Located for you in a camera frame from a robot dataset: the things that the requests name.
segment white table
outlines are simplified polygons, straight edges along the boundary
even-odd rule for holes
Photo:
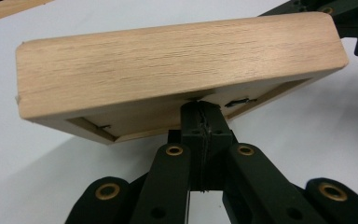
[[[22,41],[254,17],[283,2],[56,0],[0,20],[0,223],[63,223],[91,182],[109,175],[134,180],[166,141],[160,135],[103,146],[21,120],[15,49]],[[230,127],[300,187],[324,176],[358,193],[358,58],[355,41],[343,43],[348,67]],[[228,223],[221,193],[193,192],[189,223]]]

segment wood grain surface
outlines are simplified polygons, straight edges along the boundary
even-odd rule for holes
[[[232,118],[347,63],[331,17],[316,12],[35,40],[17,49],[19,108],[128,139],[178,125],[185,102],[261,97],[224,108]]]
[[[4,0],[0,2],[0,19],[24,11],[26,9],[37,7],[53,0]]]

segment wooden frame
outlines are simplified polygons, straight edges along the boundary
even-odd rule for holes
[[[0,2],[0,19],[53,0],[5,0]]]
[[[191,100],[232,119],[348,63],[323,13],[210,21],[22,44],[24,119],[110,144],[179,126]],[[226,108],[231,100],[256,98]]]

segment wooden object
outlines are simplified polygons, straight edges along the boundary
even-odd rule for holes
[[[347,63],[316,12],[35,40],[17,49],[20,114],[109,144],[177,128],[191,100],[232,119]]]
[[[53,0],[5,0],[0,2],[0,19]]]

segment brass ring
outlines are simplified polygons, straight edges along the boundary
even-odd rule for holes
[[[255,154],[255,150],[251,147],[239,146],[238,152],[243,156],[252,156]]]
[[[109,193],[103,193],[103,190],[106,188],[113,188],[112,192]],[[120,192],[120,186],[115,183],[107,183],[101,185],[97,190],[95,191],[95,197],[97,197],[99,200],[109,200],[115,198],[118,193]]]
[[[179,156],[183,153],[183,149],[181,147],[168,147],[165,152],[170,156]]]
[[[337,202],[345,202],[348,200],[348,195],[347,193],[344,192],[344,190],[329,183],[320,184],[319,191],[322,193],[324,197]]]
[[[334,12],[334,9],[332,7],[324,7],[321,10],[323,13],[331,15]]]

